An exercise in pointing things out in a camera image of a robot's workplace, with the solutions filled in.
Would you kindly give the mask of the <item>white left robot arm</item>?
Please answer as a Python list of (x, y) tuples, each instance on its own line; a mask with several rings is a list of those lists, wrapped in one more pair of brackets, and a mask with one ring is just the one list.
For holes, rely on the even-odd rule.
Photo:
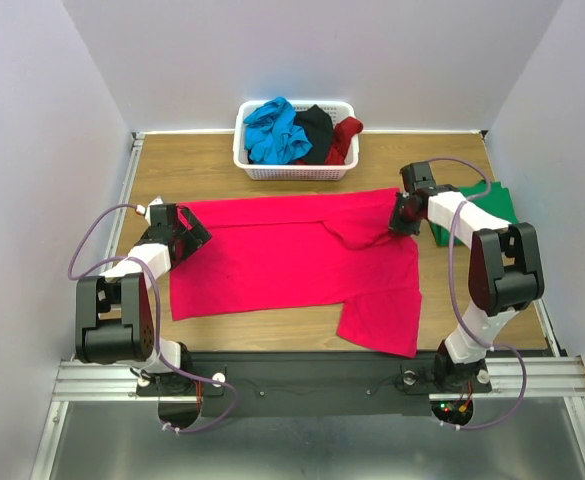
[(78, 255), (96, 228), (91, 225), (68, 265), (76, 282), (75, 354), (86, 364), (125, 365), (139, 395), (181, 396), (202, 387), (187, 347), (160, 334), (158, 279), (198, 252), (212, 235), (186, 206), (160, 197), (133, 209), (147, 228), (124, 256), (107, 258), (82, 274), (73, 271)]

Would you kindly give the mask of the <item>pink red t shirt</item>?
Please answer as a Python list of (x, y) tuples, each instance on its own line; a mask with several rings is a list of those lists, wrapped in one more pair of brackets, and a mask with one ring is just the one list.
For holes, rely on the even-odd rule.
[(388, 227), (397, 193), (191, 203), (212, 237), (170, 274), (173, 319), (341, 304), (338, 336), (414, 357), (419, 252)]

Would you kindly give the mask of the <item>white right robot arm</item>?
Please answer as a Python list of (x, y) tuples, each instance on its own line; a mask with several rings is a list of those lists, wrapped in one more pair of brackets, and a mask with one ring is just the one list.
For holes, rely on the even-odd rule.
[[(495, 339), (519, 312), (540, 299), (545, 282), (535, 228), (512, 223), (486, 212), (475, 200), (485, 190), (466, 196), (450, 184), (436, 182), (433, 160), (401, 168), (404, 191), (396, 197), (389, 228), (403, 236), (420, 233), (423, 221), (448, 231), (448, 289), (457, 327), (442, 341), (432, 366), (438, 388), (454, 390), (468, 381), (486, 378), (481, 364), (497, 348)], [(470, 303), (459, 310), (454, 280), (454, 245), (470, 251), (468, 291)]]

